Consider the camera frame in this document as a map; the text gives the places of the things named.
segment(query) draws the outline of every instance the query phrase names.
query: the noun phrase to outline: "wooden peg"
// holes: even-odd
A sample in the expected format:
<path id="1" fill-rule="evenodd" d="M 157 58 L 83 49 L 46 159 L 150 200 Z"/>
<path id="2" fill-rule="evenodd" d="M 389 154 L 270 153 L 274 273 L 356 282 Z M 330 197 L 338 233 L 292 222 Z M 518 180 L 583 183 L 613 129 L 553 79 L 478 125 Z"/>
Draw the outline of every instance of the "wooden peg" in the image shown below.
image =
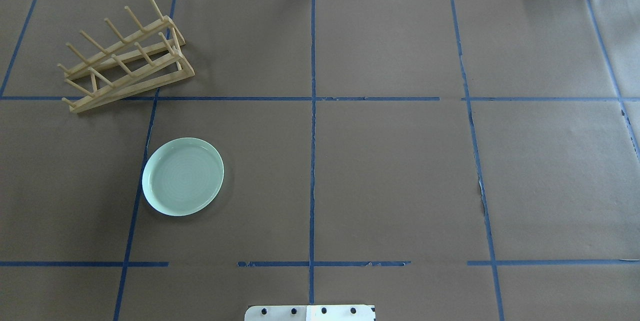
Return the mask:
<path id="1" fill-rule="evenodd" d="M 155 13 L 158 15 L 158 18 L 160 18 L 160 20 L 162 20 L 164 18 L 162 11 L 160 11 L 160 8 L 158 7 L 158 4 L 156 4 L 156 0 L 149 0 L 149 2 L 151 2 L 151 6 L 153 6 L 153 9 L 155 10 Z"/>
<path id="2" fill-rule="evenodd" d="M 133 74 L 133 72 L 131 72 L 131 70 L 129 70 L 129 68 L 124 64 L 124 62 L 122 62 L 122 60 L 118 58 L 118 56 L 116 56 L 115 54 L 112 54 L 111 58 L 114 59 L 118 63 L 118 65 L 120 65 L 122 70 L 124 70 L 124 72 L 126 72 L 127 75 L 132 75 Z"/>
<path id="3" fill-rule="evenodd" d="M 62 101 L 64 101 L 64 103 L 66 103 L 67 105 L 69 105 L 69 106 L 71 106 L 73 108 L 76 107 L 76 104 L 71 102 L 70 100 L 68 100 L 68 98 L 66 98 L 66 97 L 62 97 Z"/>
<path id="4" fill-rule="evenodd" d="M 62 72 L 66 73 L 66 74 L 70 73 L 69 69 L 64 67 L 62 65 L 62 63 L 58 63 L 57 66 L 58 66 L 58 68 L 60 68 L 60 70 L 62 70 Z"/>
<path id="5" fill-rule="evenodd" d="M 128 15 L 131 16 L 133 22 L 135 22 L 135 25 L 137 25 L 137 28 L 140 29 L 140 31 L 144 32 L 145 27 L 140 23 L 138 18 L 134 15 L 133 11 L 131 11 L 130 7 L 124 6 L 124 9 L 126 10 L 126 12 L 128 12 Z"/>
<path id="6" fill-rule="evenodd" d="M 175 27 L 171 27 L 171 38 L 173 39 L 173 45 L 175 45 L 175 49 L 178 51 L 178 54 L 182 55 L 183 50 L 180 49 L 180 41 L 178 41 L 178 34 L 176 33 Z"/>
<path id="7" fill-rule="evenodd" d="M 66 82 L 67 84 L 75 87 L 78 91 L 80 91 L 83 94 L 86 94 L 87 96 L 91 96 L 92 98 L 96 97 L 96 95 L 94 95 L 93 93 L 89 92 L 88 90 L 86 90 L 84 87 L 80 86 L 79 84 L 71 81 L 68 78 L 64 79 L 64 82 Z"/>
<path id="8" fill-rule="evenodd" d="M 96 82 L 96 75 L 94 75 L 93 73 L 89 73 L 89 76 L 91 77 L 91 86 L 93 87 L 93 91 L 95 93 L 96 91 L 98 91 L 98 82 Z"/>
<path id="9" fill-rule="evenodd" d="M 146 60 L 146 62 L 151 65 L 151 66 L 155 66 L 156 63 L 153 62 L 153 60 L 149 57 L 149 55 L 145 52 L 145 50 L 142 49 L 142 46 L 140 45 L 140 43 L 134 43 L 135 47 L 137 47 L 137 50 L 140 52 L 140 55 L 142 55 L 142 57 L 144 57 L 144 59 Z"/>
<path id="10" fill-rule="evenodd" d="M 116 36 L 118 37 L 118 39 L 120 41 L 122 41 L 123 43 L 125 43 L 126 41 L 124 40 L 124 37 L 122 37 L 122 34 L 118 31 L 118 29 L 116 28 L 116 26 L 114 26 L 114 24 L 112 23 L 111 20 L 109 20 L 109 18 L 105 18 L 104 22 L 107 23 L 107 25 L 109 25 L 109 28 L 111 29 L 111 31 L 113 31 L 114 34 L 116 34 Z"/>
<path id="11" fill-rule="evenodd" d="M 96 40 L 94 40 L 91 36 L 89 36 L 83 30 L 80 30 L 80 35 L 82 35 L 87 41 L 89 41 L 92 45 L 94 45 L 96 48 L 98 48 L 98 50 L 100 50 L 102 53 L 105 53 L 105 54 L 107 53 L 107 50 L 105 50 L 105 48 L 103 46 L 100 46 L 100 43 L 98 43 Z"/>
<path id="12" fill-rule="evenodd" d="M 107 84 L 108 86 L 110 86 L 112 89 L 115 87 L 115 86 L 114 86 L 114 84 L 113 84 L 111 81 L 109 81 L 109 79 L 107 79 L 107 77 L 104 77 L 104 76 L 102 75 L 102 73 L 100 73 L 100 72 L 96 71 L 96 69 L 95 69 L 95 68 L 93 68 L 93 67 L 89 67 L 89 68 L 87 68 L 87 70 L 89 70 L 89 72 L 90 72 L 92 75 L 96 75 L 96 77 L 98 77 L 100 80 L 104 81 L 104 82 L 105 82 L 105 84 Z"/>
<path id="13" fill-rule="evenodd" d="M 169 44 L 169 41 L 167 41 L 167 38 L 165 37 L 165 34 L 162 33 L 162 32 L 158 32 L 158 35 L 160 35 L 160 38 L 162 39 L 162 42 L 166 46 L 166 50 L 171 54 L 171 56 L 176 56 L 176 50 L 174 50 L 174 48 L 171 47 L 171 44 Z"/>
<path id="14" fill-rule="evenodd" d="M 75 56 L 80 57 L 80 60 L 82 60 L 82 62 L 89 65 L 89 60 L 86 59 L 86 57 L 84 57 L 82 53 L 80 53 L 80 51 L 78 51 L 73 45 L 71 45 L 71 43 L 67 42 L 66 47 L 69 48 L 69 50 L 71 50 L 73 53 L 75 53 Z"/>

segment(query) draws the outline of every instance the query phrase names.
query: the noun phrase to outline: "plate rim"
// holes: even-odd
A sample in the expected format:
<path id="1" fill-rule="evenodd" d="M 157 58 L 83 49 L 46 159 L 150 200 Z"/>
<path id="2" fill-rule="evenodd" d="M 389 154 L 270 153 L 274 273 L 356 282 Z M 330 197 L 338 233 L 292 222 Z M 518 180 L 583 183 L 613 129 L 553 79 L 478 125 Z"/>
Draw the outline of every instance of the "plate rim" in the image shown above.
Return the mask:
<path id="1" fill-rule="evenodd" d="M 222 175 L 220 177 L 219 186 L 217 187 L 217 190 L 215 191 L 213 196 L 211 196 L 211 199 L 199 205 L 198 207 L 195 207 L 194 209 L 189 210 L 189 212 L 187 213 L 171 212 L 170 209 L 165 209 L 164 211 L 161 209 L 158 209 L 157 206 L 160 205 L 160 202 L 158 201 L 157 197 L 155 197 L 154 195 L 153 188 L 151 187 L 151 180 L 150 180 L 151 173 L 153 172 L 153 169 L 155 169 L 155 164 L 154 166 L 150 166 L 150 164 L 152 164 L 152 161 L 155 160 L 154 157 L 157 159 L 158 157 L 160 157 L 159 152 L 161 152 L 164 149 L 170 148 L 172 144 L 179 143 L 180 141 L 195 141 L 197 143 L 201 143 L 203 145 L 210 147 L 215 152 L 213 156 L 217 157 L 217 159 L 220 161 L 220 166 L 222 168 Z M 167 215 L 167 216 L 181 217 L 181 216 L 189 216 L 189 215 L 195 214 L 196 212 L 201 211 L 202 209 L 207 207 L 220 193 L 220 190 L 222 189 L 222 184 L 224 183 L 224 179 L 225 179 L 225 162 L 224 160 L 222 160 L 222 156 L 220 155 L 220 152 L 217 150 L 217 148 L 215 148 L 214 145 L 208 143 L 204 139 L 197 138 L 197 137 L 180 137 L 180 138 L 172 139 L 171 141 L 163 144 L 162 146 L 158 147 L 153 152 L 153 154 L 151 154 L 151 157 L 149 157 L 149 159 L 146 160 L 146 164 L 144 164 L 141 183 L 142 183 L 142 192 L 144 193 L 144 198 L 146 198 L 146 202 L 151 207 L 153 207 L 155 211 L 160 212 L 160 214 Z"/>

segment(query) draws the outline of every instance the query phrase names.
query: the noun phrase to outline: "blue tape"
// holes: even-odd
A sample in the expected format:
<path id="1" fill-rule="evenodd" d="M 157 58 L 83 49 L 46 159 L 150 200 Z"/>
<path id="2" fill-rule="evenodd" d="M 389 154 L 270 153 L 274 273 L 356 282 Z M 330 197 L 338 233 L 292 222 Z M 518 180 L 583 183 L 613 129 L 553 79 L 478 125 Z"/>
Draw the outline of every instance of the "blue tape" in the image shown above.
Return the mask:
<path id="1" fill-rule="evenodd" d="M 171 0 L 171 12 L 169 17 L 173 18 L 174 11 L 176 11 L 176 0 Z M 140 207 L 140 196 L 142 195 L 142 174 L 144 173 L 147 160 L 149 159 L 149 142 L 151 141 L 151 131 L 154 128 L 154 119 L 156 118 L 156 108 L 158 107 L 158 98 L 160 97 L 160 87 L 155 89 L 153 95 L 153 106 L 151 107 L 151 116 L 149 117 L 149 127 L 146 130 L 146 143 L 144 144 L 144 154 L 142 155 L 142 166 L 140 168 L 140 177 L 138 180 L 137 191 L 135 192 L 135 202 L 133 204 L 133 212 L 131 214 L 131 223 L 128 229 L 128 237 L 126 239 L 126 250 L 124 255 L 124 262 L 122 264 L 122 273 L 120 275 L 120 283 L 118 287 L 118 297 L 116 298 L 116 306 L 113 312 L 113 321 L 118 321 L 120 317 L 120 310 L 122 305 L 122 295 L 124 294 L 124 285 L 127 280 L 127 270 L 129 268 L 129 259 L 131 255 L 131 245 L 133 243 L 133 235 L 136 230 L 136 221 L 138 218 L 138 209 Z"/>
<path id="2" fill-rule="evenodd" d="M 238 267 L 309 267 L 308 261 L 249 261 L 238 262 Z"/>
<path id="3" fill-rule="evenodd" d="M 316 261 L 316 267 L 404 267 L 411 261 Z"/>
<path id="4" fill-rule="evenodd" d="M 472 102 L 617 102 L 617 97 L 470 97 Z"/>
<path id="5" fill-rule="evenodd" d="M 311 0 L 311 170 L 309 196 L 309 305 L 315 302 L 316 238 L 316 0 Z"/>
<path id="6" fill-rule="evenodd" d="M 311 97 L 264 97 L 264 96 L 162 96 L 160 101 L 220 101 L 220 102 L 310 102 Z"/>
<path id="7" fill-rule="evenodd" d="M 439 97 L 317 97 L 322 102 L 439 102 Z"/>
<path id="8" fill-rule="evenodd" d="M 122 267 L 109 261 L 0 261 L 0 267 Z M 169 267 L 169 262 L 130 262 L 129 267 Z"/>
<path id="9" fill-rule="evenodd" d="M 480 196 L 482 197 L 482 205 L 484 206 L 484 227 L 486 229 L 486 238 L 489 244 L 489 257 L 491 258 L 491 271 L 493 273 L 493 287 L 495 290 L 495 299 L 498 306 L 498 316 L 500 321 L 505 321 L 505 312 L 503 311 L 503 296 L 500 291 L 500 280 L 498 279 L 498 266 L 496 266 L 496 253 L 494 251 L 494 237 L 491 233 L 491 221 L 489 220 L 489 207 L 487 205 L 487 195 L 485 193 L 485 181 L 482 175 L 482 167 L 480 165 L 480 153 L 478 152 L 478 139 L 476 138 L 476 127 L 474 125 L 473 111 L 471 109 L 471 96 L 469 94 L 469 84 L 467 82 L 467 71 L 462 61 L 462 41 L 460 40 L 460 28 L 458 27 L 458 15 L 456 12 L 456 2 L 451 0 L 451 12 L 453 16 L 453 27 L 455 29 L 455 41 L 457 43 L 457 54 L 460 61 L 460 73 L 462 73 L 462 81 L 464 84 L 464 97 L 466 98 L 466 112 L 469 118 L 469 127 L 471 130 L 471 141 L 473 142 L 473 157 L 475 159 L 475 168 L 480 184 Z"/>
<path id="10" fill-rule="evenodd" d="M 404 267 L 411 261 L 314 261 L 314 267 Z M 308 261 L 249 261 L 238 262 L 238 267 L 310 267 Z"/>
<path id="11" fill-rule="evenodd" d="M 129 262 L 127 267 L 169 267 L 169 262 L 148 262 L 148 261 Z"/>
<path id="12" fill-rule="evenodd" d="M 497 266 L 567 266 L 567 265 L 633 265 L 640 266 L 638 260 L 625 259 L 524 259 L 498 260 Z M 491 261 L 467 261 L 467 266 L 491 266 Z"/>
<path id="13" fill-rule="evenodd" d="M 27 13 L 27 17 L 24 20 L 24 24 L 22 25 L 22 30 L 20 31 L 20 36 L 18 36 L 18 42 L 15 44 L 15 48 L 13 49 L 13 54 L 11 55 L 11 60 L 9 61 L 9 66 L 6 69 L 6 73 L 4 74 L 4 79 L 2 80 L 2 86 L 0 86 L 0 98 L 5 93 L 5 88 L 7 87 L 7 82 L 9 82 L 9 76 L 11 75 L 11 70 L 14 68 L 14 62 L 16 62 L 16 57 L 18 56 L 18 51 L 20 50 L 20 46 L 23 43 L 23 38 L 25 37 L 25 32 L 27 31 L 27 26 L 29 26 L 29 21 L 32 19 L 32 14 L 34 14 L 34 9 L 36 7 L 36 2 L 38 0 L 32 0 L 31 6 L 29 7 L 29 12 Z"/>
<path id="14" fill-rule="evenodd" d="M 2 267 L 122 267 L 122 262 L 0 261 Z"/>
<path id="15" fill-rule="evenodd" d="M 14 101 L 60 101 L 62 98 L 75 101 L 80 100 L 83 96 L 2 96 L 2 100 L 14 100 Z M 153 96 L 130 96 L 122 98 L 122 101 L 126 102 L 152 102 Z"/>
<path id="16" fill-rule="evenodd" d="M 598 43 L 600 45 L 600 49 L 602 50 L 602 55 L 604 56 L 604 61 L 606 63 L 606 69 L 608 70 L 608 74 L 611 77 L 611 82 L 613 82 L 613 88 L 615 90 L 615 96 L 617 97 L 618 102 L 620 103 L 620 109 L 622 109 L 622 113 L 624 113 L 624 122 L 626 123 L 626 130 L 629 132 L 629 137 L 631 138 L 631 143 L 633 144 L 633 148 L 635 151 L 635 157 L 640 160 L 640 147 L 638 147 L 638 139 L 636 138 L 636 134 L 634 132 L 633 126 L 631 126 L 631 121 L 629 120 L 629 113 L 627 112 L 627 108 L 625 107 L 625 103 L 622 101 L 622 94 L 620 93 L 620 87 L 618 86 L 618 80 L 616 78 L 615 73 L 613 72 L 613 67 L 611 66 L 611 60 L 609 58 L 609 53 L 607 53 L 607 49 L 604 47 L 604 41 L 602 40 L 602 34 L 600 32 L 600 28 L 598 27 L 598 22 L 596 21 L 596 16 L 594 14 L 594 8 L 592 7 L 592 0 L 587 0 L 587 9 L 589 9 L 589 15 L 591 18 L 591 22 L 593 23 L 593 28 L 596 31 L 596 36 L 598 37 Z"/>

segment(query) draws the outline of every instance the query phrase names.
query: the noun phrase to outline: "metal bracket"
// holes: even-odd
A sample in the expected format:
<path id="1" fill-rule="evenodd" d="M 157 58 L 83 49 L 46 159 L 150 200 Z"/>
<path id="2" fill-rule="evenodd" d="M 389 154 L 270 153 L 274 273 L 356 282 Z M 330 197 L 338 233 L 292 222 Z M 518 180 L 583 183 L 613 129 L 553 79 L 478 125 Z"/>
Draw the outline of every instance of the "metal bracket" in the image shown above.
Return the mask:
<path id="1" fill-rule="evenodd" d="M 372 305 L 252 306 L 244 321 L 375 321 Z"/>

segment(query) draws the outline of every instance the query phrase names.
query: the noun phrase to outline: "ceramic plate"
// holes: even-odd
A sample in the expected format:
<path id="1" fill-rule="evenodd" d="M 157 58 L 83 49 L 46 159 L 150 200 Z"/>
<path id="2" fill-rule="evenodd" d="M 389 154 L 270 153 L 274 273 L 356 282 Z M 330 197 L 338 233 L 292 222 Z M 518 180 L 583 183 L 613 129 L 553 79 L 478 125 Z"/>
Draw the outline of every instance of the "ceramic plate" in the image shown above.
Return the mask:
<path id="1" fill-rule="evenodd" d="M 142 173 L 142 191 L 159 212 L 187 216 L 210 204 L 220 191 L 224 174 L 215 147 L 199 138 L 178 138 L 151 155 Z"/>

